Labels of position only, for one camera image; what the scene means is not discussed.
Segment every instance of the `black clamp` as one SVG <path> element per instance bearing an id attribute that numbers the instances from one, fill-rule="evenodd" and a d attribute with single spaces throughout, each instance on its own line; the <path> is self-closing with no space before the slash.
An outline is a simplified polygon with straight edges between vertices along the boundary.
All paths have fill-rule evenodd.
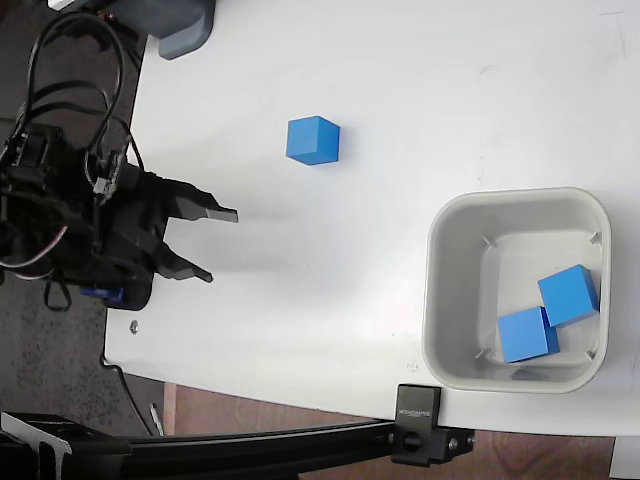
<path id="1" fill-rule="evenodd" d="M 475 430 L 438 426 L 440 387 L 398 385 L 394 463 L 428 467 L 473 451 Z"/>

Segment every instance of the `wire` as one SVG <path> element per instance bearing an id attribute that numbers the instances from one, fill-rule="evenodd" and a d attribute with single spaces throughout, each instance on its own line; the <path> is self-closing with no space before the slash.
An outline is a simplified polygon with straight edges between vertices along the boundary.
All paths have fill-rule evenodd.
<path id="1" fill-rule="evenodd" d="M 53 268 L 51 270 L 49 270 L 47 273 L 45 273 L 44 275 L 31 276 L 31 275 L 22 275 L 21 273 L 14 273 L 14 275 L 16 277 L 18 277 L 19 279 L 21 279 L 21 280 L 27 280 L 27 281 L 31 282 L 33 280 L 40 280 L 42 278 L 47 278 L 52 273 L 53 273 Z"/>
<path id="2" fill-rule="evenodd" d="M 56 17 L 44 28 L 43 32 L 40 34 L 35 44 L 33 45 L 33 49 L 31 50 L 31 57 L 29 59 L 29 68 L 28 68 L 28 74 L 27 74 L 27 99 L 25 101 L 24 114 L 18 121 L 12 137 L 16 138 L 20 136 L 23 133 L 25 126 L 29 122 L 31 122 L 31 120 L 34 118 L 32 116 L 32 113 L 33 113 L 33 104 L 35 103 L 35 94 L 34 94 L 35 73 L 36 73 L 38 58 L 40 56 L 40 51 L 42 47 L 46 44 L 48 37 L 51 35 L 54 29 L 57 29 L 56 33 L 60 33 L 64 30 L 65 27 L 68 27 L 70 23 L 76 23 L 77 21 L 92 22 L 100 26 L 100 28 L 102 28 L 106 32 L 107 36 L 111 40 L 111 44 L 116 54 L 116 60 L 118 62 L 118 69 L 116 71 L 116 85 L 115 85 L 113 95 L 111 97 L 111 101 L 109 102 L 109 106 L 106 109 L 106 111 L 103 112 L 104 115 L 102 117 L 102 120 L 98 125 L 96 132 L 91 137 L 91 140 L 89 141 L 86 152 L 85 152 L 85 158 L 84 158 L 85 176 L 87 177 L 87 181 L 91 185 L 94 185 L 95 181 L 93 180 L 93 178 L 91 178 L 91 175 L 89 172 L 89 165 L 88 165 L 89 152 L 91 152 L 91 150 L 98 144 L 100 139 L 104 136 L 109 119 L 113 115 L 113 111 L 118 103 L 118 100 L 120 99 L 120 93 L 122 91 L 122 84 L 123 84 L 123 77 L 125 74 L 124 49 L 122 47 L 122 43 L 120 42 L 120 39 L 118 38 L 118 35 L 115 33 L 113 28 L 111 28 L 111 26 L 109 26 L 106 22 L 101 20 L 99 17 L 96 17 L 87 12 L 64 13 Z"/>
<path id="3" fill-rule="evenodd" d="M 64 237 L 64 234 L 67 231 L 67 226 L 65 225 L 64 227 L 62 227 L 60 229 L 60 232 L 58 232 L 58 235 L 56 235 L 56 237 L 51 241 L 51 243 L 49 245 L 47 245 L 46 247 L 44 247 L 44 249 L 38 253 L 35 257 L 31 258 L 30 260 L 27 260 L 26 262 L 22 262 L 22 263 L 15 263 L 15 264 L 11 264 L 11 263 L 5 263 L 3 261 L 0 261 L 0 267 L 3 268 L 24 268 L 24 267 L 28 267 L 29 265 L 33 265 L 34 263 L 36 263 L 38 260 L 40 260 L 42 257 L 44 257 L 47 253 L 49 253 L 51 250 L 53 250 L 53 248 L 60 243 L 60 240 L 62 240 L 62 237 Z"/>
<path id="4" fill-rule="evenodd" d="M 86 90 L 91 90 L 99 93 L 102 96 L 102 103 L 104 105 L 105 110 L 109 108 L 109 95 L 107 94 L 107 92 L 104 89 L 100 88 L 95 83 L 89 82 L 86 80 L 68 80 L 64 82 L 52 83 L 50 85 L 47 85 L 46 87 L 42 87 L 40 90 L 35 92 L 33 101 L 34 103 L 38 103 L 40 100 L 42 100 L 43 98 L 53 93 L 62 92 L 66 90 L 73 90 L 73 89 L 86 89 Z M 18 109 L 18 115 L 17 115 L 18 119 L 20 119 L 20 117 L 24 115 L 25 105 L 26 104 L 23 103 Z M 97 148 L 98 155 L 102 157 L 103 156 L 102 138 L 98 141 L 96 148 Z"/>
<path id="5" fill-rule="evenodd" d="M 104 368 L 105 370 L 115 370 L 118 373 L 118 377 L 120 378 L 120 383 L 122 384 L 122 388 L 124 389 L 124 392 L 127 394 L 127 399 L 129 400 L 129 403 L 131 404 L 131 407 L 133 408 L 133 411 L 136 414 L 136 417 L 138 417 L 138 420 L 140 420 L 140 423 L 142 424 L 142 426 L 144 427 L 144 429 L 146 430 L 147 434 L 153 436 L 153 432 L 151 431 L 151 428 L 149 427 L 149 424 L 146 422 L 146 420 L 144 419 L 144 417 L 142 416 L 142 413 L 140 412 L 140 409 L 138 408 L 138 404 L 136 403 L 135 399 L 133 398 L 133 394 L 131 393 L 131 390 L 129 390 L 129 384 L 127 383 L 127 379 L 124 376 L 124 372 L 122 371 L 122 368 L 120 368 L 120 365 L 116 365 L 115 363 L 106 363 L 107 359 L 105 357 L 105 349 L 107 346 L 107 325 L 105 322 L 105 326 L 104 326 L 105 332 L 104 332 L 104 340 L 102 342 L 102 353 L 100 354 L 100 366 L 102 368 Z"/>
<path id="6" fill-rule="evenodd" d="M 71 102 L 52 102 L 37 107 L 33 110 L 32 116 L 33 118 L 39 117 L 40 115 L 44 115 L 45 113 L 54 111 L 54 110 L 70 110 L 72 112 L 85 113 L 87 115 L 101 115 L 103 112 L 100 110 L 95 110 L 93 108 L 83 107 L 81 105 L 77 105 Z M 122 129 L 127 133 L 128 140 L 131 142 L 131 147 L 133 148 L 133 152 L 136 155 L 136 160 L 138 162 L 138 166 L 140 170 L 144 171 L 144 162 L 142 161 L 142 156 L 140 155 L 140 150 L 138 150 L 138 145 L 136 144 L 135 139 L 133 138 L 133 134 L 131 133 L 131 129 L 127 122 L 125 122 L 122 118 L 114 116 L 113 119 L 118 122 L 118 124 L 122 127 Z M 88 168 L 88 164 L 85 163 L 85 174 L 87 173 L 86 169 Z"/>

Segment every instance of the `table surface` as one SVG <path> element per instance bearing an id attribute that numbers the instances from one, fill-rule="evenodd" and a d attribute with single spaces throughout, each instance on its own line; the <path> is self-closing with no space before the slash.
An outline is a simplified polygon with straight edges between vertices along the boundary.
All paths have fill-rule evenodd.
<path id="1" fill-rule="evenodd" d="M 421 352 L 426 236 L 466 192 L 576 186 L 612 223 L 607 357 L 565 395 L 447 390 L 440 423 L 640 435 L 640 3 L 218 0 L 211 38 L 151 39 L 133 132 L 147 167 L 236 208 L 165 237 L 215 281 L 156 276 L 110 310 L 125 371 L 393 418 Z M 287 122 L 342 127 L 340 161 L 285 157 Z M 129 324 L 139 322 L 132 335 Z"/>

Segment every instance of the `metal bracket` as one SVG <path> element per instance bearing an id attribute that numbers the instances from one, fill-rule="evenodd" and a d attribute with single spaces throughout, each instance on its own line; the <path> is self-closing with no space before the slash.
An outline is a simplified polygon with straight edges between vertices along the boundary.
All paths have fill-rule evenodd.
<path id="1" fill-rule="evenodd" d="M 475 431 L 438 426 L 440 387 L 399 385 L 391 461 L 428 467 L 469 453 Z"/>
<path id="2" fill-rule="evenodd" d="M 56 480 L 120 478 L 122 461 L 131 454 L 127 441 L 57 415 L 3 412 L 1 426 L 37 455 L 36 478 L 52 478 L 52 472 Z"/>

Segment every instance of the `gray object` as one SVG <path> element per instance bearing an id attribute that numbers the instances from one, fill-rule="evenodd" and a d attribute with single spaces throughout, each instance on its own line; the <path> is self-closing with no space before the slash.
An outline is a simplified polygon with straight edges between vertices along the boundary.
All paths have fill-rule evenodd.
<path id="1" fill-rule="evenodd" d="M 213 28 L 216 1 L 75 0 L 66 9 L 80 7 L 113 15 L 133 30 L 159 38 L 160 56 L 173 60 L 197 50 L 207 41 Z"/>

